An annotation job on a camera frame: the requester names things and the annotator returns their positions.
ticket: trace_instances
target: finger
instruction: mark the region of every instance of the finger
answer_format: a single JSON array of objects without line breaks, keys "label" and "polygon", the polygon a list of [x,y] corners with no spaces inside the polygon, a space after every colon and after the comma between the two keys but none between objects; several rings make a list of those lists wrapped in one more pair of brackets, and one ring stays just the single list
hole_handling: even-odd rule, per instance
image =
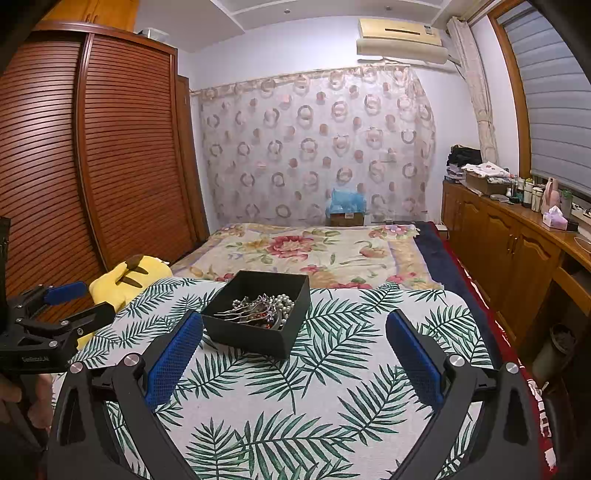
[{"label": "finger", "polygon": [[37,400],[29,408],[28,416],[36,429],[47,429],[51,427],[51,421],[53,419],[51,402]]},{"label": "finger", "polygon": [[53,396],[51,386],[53,384],[53,377],[51,374],[37,375],[37,382],[35,383],[35,395],[39,400],[49,400]]},{"label": "finger", "polygon": [[21,389],[0,375],[0,400],[16,403],[21,401],[21,397]]}]

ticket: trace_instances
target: wooden wardrobe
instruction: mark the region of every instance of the wooden wardrobe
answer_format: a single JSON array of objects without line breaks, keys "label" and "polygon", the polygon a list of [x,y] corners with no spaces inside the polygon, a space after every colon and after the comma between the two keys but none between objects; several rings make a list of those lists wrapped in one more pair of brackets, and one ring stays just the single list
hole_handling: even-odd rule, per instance
[{"label": "wooden wardrobe", "polygon": [[[208,236],[177,50],[42,22],[0,77],[9,296],[87,283],[135,254],[174,262]],[[90,306],[90,297],[54,309]]]}]

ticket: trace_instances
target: human hand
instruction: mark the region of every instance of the human hand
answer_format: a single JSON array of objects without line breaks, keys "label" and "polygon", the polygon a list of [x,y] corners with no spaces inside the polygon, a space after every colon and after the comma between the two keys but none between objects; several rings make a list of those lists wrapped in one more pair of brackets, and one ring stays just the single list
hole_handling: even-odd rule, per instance
[{"label": "human hand", "polygon": [[[29,408],[28,417],[35,428],[49,429],[53,418],[51,396],[53,394],[51,384],[53,379],[50,374],[37,375],[35,383],[35,395],[37,400]],[[10,422],[10,415],[4,402],[18,403],[22,400],[22,391],[11,381],[0,375],[0,421]]]}]

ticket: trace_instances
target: metal screw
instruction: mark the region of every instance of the metal screw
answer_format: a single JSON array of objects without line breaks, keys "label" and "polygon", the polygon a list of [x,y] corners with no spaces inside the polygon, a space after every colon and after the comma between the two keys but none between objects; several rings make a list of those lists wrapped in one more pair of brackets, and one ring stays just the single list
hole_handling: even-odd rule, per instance
[{"label": "metal screw", "polygon": [[82,368],[84,368],[84,364],[82,362],[75,362],[70,365],[70,372],[77,374],[82,371]]},{"label": "metal screw", "polygon": [[510,374],[516,374],[519,371],[519,367],[513,362],[509,362],[505,365],[505,368]]},{"label": "metal screw", "polygon": [[464,364],[466,363],[466,361],[464,360],[464,357],[460,356],[460,355],[452,355],[449,358],[449,362],[454,366],[454,367],[463,367]]},{"label": "metal screw", "polygon": [[128,367],[132,367],[134,365],[137,365],[138,362],[139,362],[139,355],[137,353],[130,353],[129,355],[127,355],[123,359],[123,363],[125,365],[127,365]]}]

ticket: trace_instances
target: bed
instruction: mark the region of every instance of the bed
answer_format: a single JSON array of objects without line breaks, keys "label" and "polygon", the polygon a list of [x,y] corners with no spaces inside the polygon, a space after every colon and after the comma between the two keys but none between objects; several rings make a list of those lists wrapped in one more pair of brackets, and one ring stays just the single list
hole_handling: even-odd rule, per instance
[{"label": "bed", "polygon": [[[157,411],[201,478],[389,478],[430,414],[384,336],[385,317],[396,307],[420,332],[474,365],[518,362],[446,243],[429,224],[418,228],[415,246],[433,282],[444,288],[413,290],[392,281],[377,288],[313,288],[292,355],[281,362],[216,344],[205,334],[174,397]],[[100,367],[144,351],[223,285],[196,278],[156,282],[98,331],[76,360]],[[521,373],[528,379],[524,368]],[[54,383],[54,400],[62,379]],[[530,386],[542,425],[543,403],[532,381]],[[440,477],[459,467],[479,408],[472,404]],[[109,410],[131,468],[147,476],[117,405]],[[546,432],[541,429],[539,441],[548,472],[553,450]]]},{"label": "bed", "polygon": [[421,226],[280,227],[237,223],[172,266],[177,277],[224,281],[239,270],[306,273],[312,288],[441,288],[417,248]]}]

